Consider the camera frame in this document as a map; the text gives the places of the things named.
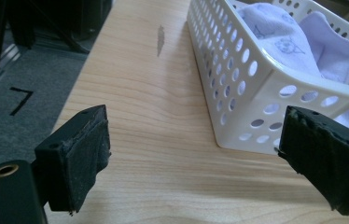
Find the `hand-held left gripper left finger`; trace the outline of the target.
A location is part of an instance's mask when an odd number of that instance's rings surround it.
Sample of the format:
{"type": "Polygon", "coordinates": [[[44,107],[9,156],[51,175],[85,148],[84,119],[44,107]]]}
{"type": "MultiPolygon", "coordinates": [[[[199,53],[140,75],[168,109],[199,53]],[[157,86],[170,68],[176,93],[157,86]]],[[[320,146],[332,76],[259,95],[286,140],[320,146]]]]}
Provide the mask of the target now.
{"type": "Polygon", "coordinates": [[[44,189],[50,209],[79,211],[111,156],[106,107],[75,114],[36,147],[35,156],[47,176],[44,189]]]}

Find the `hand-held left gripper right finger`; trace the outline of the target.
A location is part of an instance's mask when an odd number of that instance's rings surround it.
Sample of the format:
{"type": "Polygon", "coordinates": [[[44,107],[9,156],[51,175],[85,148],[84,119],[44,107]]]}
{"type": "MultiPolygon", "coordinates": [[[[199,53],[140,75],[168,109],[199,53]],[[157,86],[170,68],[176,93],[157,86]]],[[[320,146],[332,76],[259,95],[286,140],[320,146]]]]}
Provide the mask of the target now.
{"type": "Polygon", "coordinates": [[[333,210],[349,216],[349,128],[313,110],[290,105],[277,151],[333,210]]]}

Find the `white perforated plastic basket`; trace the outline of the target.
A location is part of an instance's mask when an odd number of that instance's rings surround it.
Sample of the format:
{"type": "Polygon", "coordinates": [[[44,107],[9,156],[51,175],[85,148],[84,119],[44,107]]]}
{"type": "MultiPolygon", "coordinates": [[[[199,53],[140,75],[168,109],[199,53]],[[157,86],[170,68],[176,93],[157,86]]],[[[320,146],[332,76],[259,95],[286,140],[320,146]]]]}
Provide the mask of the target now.
{"type": "MultiPolygon", "coordinates": [[[[271,2],[295,21],[319,11],[349,40],[349,22],[314,0],[271,2]]],[[[349,83],[283,67],[258,45],[236,9],[233,0],[191,0],[188,9],[189,33],[220,147],[272,154],[290,105],[331,119],[349,111],[349,83]]]]}

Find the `white printed cloth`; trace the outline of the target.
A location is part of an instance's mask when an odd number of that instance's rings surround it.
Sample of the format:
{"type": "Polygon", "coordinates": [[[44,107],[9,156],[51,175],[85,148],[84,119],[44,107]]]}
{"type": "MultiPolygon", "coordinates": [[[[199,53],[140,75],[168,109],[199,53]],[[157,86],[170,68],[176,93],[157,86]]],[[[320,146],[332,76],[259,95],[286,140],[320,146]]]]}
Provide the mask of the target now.
{"type": "Polygon", "coordinates": [[[237,12],[258,44],[281,65],[349,83],[349,40],[330,28],[324,14],[313,12],[297,22],[282,8],[267,3],[245,5],[237,12]]]}

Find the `black metal stand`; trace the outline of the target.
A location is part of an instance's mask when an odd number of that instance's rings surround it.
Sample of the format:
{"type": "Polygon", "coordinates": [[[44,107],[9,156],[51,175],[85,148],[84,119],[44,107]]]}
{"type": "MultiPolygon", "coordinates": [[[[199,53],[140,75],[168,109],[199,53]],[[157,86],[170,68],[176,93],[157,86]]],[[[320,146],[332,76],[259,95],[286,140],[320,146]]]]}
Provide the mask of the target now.
{"type": "Polygon", "coordinates": [[[73,35],[101,29],[114,0],[0,0],[0,57],[6,28],[17,45],[31,48],[35,24],[44,22],[71,50],[86,53],[73,35]]]}

